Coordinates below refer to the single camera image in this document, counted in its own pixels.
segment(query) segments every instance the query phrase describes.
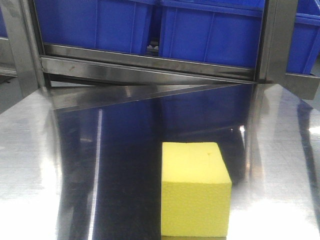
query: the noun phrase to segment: yellow sponge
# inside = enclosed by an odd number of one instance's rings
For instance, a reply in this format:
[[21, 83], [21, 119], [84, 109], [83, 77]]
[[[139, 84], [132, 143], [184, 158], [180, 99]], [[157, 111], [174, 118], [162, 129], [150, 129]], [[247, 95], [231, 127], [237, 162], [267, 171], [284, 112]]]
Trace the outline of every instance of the yellow sponge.
[[231, 180], [215, 142], [164, 142], [161, 191], [162, 235], [227, 235]]

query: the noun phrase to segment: steel frame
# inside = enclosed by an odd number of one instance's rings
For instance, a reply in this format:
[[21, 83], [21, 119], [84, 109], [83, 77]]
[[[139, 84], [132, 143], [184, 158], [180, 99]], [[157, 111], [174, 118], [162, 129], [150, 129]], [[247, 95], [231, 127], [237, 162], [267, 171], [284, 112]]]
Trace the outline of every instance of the steel frame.
[[44, 44], [34, 1], [1, 0], [9, 38], [0, 38], [0, 51], [6, 56], [0, 61], [0, 74], [18, 76], [24, 96], [48, 87], [46, 74], [74, 77], [78, 83], [84, 79], [131, 85], [280, 83], [300, 85], [295, 88], [301, 91], [313, 89], [318, 77], [286, 73], [297, 4], [298, 0], [265, 1], [259, 55], [252, 69]]

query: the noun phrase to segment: blue plastic crate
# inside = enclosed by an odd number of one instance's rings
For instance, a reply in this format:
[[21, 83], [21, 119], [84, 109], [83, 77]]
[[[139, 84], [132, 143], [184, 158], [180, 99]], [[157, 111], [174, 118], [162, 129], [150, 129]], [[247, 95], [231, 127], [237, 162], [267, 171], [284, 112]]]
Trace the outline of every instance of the blue plastic crate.
[[8, 37], [7, 31], [6, 31], [6, 26], [5, 26], [5, 21], [2, 16], [1, 8], [0, 8], [0, 37]]
[[[186, 1], [161, 0], [159, 56], [255, 67], [264, 1]], [[320, 51], [319, 5], [318, 0], [299, 0], [288, 72], [311, 72]]]
[[44, 42], [144, 54], [156, 0], [35, 0]]

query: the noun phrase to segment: metal post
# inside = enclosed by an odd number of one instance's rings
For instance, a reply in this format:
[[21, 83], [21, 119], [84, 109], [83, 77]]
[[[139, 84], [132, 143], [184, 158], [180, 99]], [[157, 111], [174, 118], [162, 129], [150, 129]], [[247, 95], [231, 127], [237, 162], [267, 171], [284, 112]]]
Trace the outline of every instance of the metal post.
[[23, 97], [45, 86], [28, 0], [1, 0], [0, 6]]
[[266, 0], [254, 79], [259, 83], [285, 82], [298, 0]]

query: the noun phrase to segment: reflective metal sheet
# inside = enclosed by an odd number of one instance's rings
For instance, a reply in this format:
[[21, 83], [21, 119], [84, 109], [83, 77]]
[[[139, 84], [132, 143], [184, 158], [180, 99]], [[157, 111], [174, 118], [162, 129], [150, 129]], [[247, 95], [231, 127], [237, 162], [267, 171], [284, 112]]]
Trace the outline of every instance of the reflective metal sheet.
[[120, 86], [118, 104], [90, 88], [85, 107], [85, 88], [28, 96], [0, 115], [3, 238], [160, 239], [161, 142], [215, 141], [233, 182], [227, 240], [320, 239], [320, 113], [252, 87]]

